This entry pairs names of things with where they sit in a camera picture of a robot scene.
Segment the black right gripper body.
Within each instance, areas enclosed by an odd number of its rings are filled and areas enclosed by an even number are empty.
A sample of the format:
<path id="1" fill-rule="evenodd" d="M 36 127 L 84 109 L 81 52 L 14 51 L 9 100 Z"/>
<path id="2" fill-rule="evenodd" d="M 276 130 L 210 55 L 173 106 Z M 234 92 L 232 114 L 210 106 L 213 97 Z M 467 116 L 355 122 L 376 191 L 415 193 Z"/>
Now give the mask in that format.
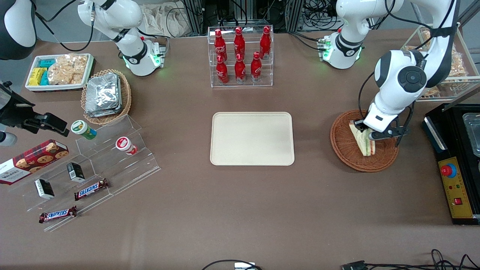
<path id="1" fill-rule="evenodd" d="M 12 91 L 11 85 L 12 82 L 1 83 L 0 122 L 5 126 L 22 126 L 35 119 L 35 104 Z"/>

